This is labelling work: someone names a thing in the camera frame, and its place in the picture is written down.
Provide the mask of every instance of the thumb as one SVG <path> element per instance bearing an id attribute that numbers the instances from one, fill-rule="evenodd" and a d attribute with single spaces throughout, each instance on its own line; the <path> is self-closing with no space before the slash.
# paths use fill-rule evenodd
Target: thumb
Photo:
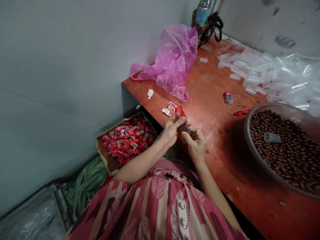
<path id="1" fill-rule="evenodd" d="M 187 132 L 182 132 L 181 135 L 187 144 L 191 144 L 193 142 L 191 136 Z"/>
<path id="2" fill-rule="evenodd" d="M 179 119 L 173 124 L 174 128 L 175 128 L 175 129 L 178 129 L 178 127 L 180 127 L 182 124 L 184 124 L 184 122 L 185 122 L 186 120 L 187 120 L 186 117 L 181 117 L 181 118 L 179 118 Z"/>

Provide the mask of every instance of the gray bowl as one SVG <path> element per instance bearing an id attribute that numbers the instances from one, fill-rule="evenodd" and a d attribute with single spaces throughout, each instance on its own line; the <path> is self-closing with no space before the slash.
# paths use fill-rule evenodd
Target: gray bowl
<path id="1" fill-rule="evenodd" d="M 320 143 L 320 121 L 305 111 L 302 111 L 298 108 L 295 108 L 287 104 L 282 104 L 282 103 L 264 103 L 264 104 L 258 105 L 250 110 L 250 112 L 247 114 L 244 120 L 245 139 L 247 141 L 247 144 L 249 146 L 251 153 L 253 154 L 255 159 L 258 161 L 258 163 L 264 168 L 264 170 L 276 181 L 288 187 L 289 189 L 297 193 L 300 193 L 304 196 L 320 200 L 320 193 L 305 192 L 287 183 L 282 177 L 276 174 L 268 166 L 268 164 L 263 160 L 263 158 L 258 153 L 256 147 L 253 144 L 251 134 L 250 134 L 250 120 L 251 120 L 252 114 L 255 111 L 263 111 L 268 109 L 280 114 L 283 119 L 292 120 L 295 123 L 299 124 L 302 130 L 309 133 L 308 138 L 312 141 L 315 141 L 316 143 Z"/>

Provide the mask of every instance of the hand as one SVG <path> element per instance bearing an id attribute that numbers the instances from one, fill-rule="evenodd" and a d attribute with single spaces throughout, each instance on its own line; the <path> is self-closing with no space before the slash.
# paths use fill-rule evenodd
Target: hand
<path id="1" fill-rule="evenodd" d="M 182 132 L 182 141 L 188 144 L 189 155 L 193 163 L 201 164 L 204 163 L 204 154 L 208 140 L 205 138 L 199 128 L 191 130 L 192 137 L 187 132 Z"/>
<path id="2" fill-rule="evenodd" d="M 162 140 L 168 147 L 172 147 L 177 141 L 178 132 L 177 129 L 179 126 L 184 124 L 186 117 L 181 117 L 178 120 L 171 120 L 166 122 L 166 126 L 163 129 L 160 140 Z"/>

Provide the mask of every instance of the white button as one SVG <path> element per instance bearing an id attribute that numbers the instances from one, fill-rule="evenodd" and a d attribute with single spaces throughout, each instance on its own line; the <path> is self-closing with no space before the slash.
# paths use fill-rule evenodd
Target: white button
<path id="1" fill-rule="evenodd" d="M 188 226 L 187 220 L 185 220 L 183 218 L 180 219 L 180 224 L 181 224 L 181 226 L 183 226 L 183 228 L 187 228 L 187 226 Z"/>
<path id="2" fill-rule="evenodd" d="M 183 210 L 185 205 L 182 202 L 179 202 L 179 207 Z"/>

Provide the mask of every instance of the red table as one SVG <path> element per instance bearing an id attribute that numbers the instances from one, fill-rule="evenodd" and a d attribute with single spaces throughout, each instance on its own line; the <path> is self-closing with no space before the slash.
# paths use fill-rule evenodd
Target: red table
<path id="1" fill-rule="evenodd" d="M 230 40 L 210 41 L 205 48 L 198 49 L 187 79 L 186 91 L 194 104 L 169 95 L 153 80 L 128 78 L 122 84 L 162 126 L 170 120 L 161 112 L 168 102 L 182 104 L 188 121 L 209 140 L 205 159 L 218 186 L 267 239 L 320 239 L 320 202 L 284 188 L 236 154 L 231 133 L 245 116 L 233 113 L 266 102 L 265 96 L 244 92 L 242 81 L 229 79 L 228 68 L 217 68 L 218 55 L 243 48 Z M 200 63 L 200 57 L 208 58 L 208 63 Z M 150 100 L 148 89 L 154 91 Z M 235 95 L 234 104 L 224 103 L 226 91 Z"/>

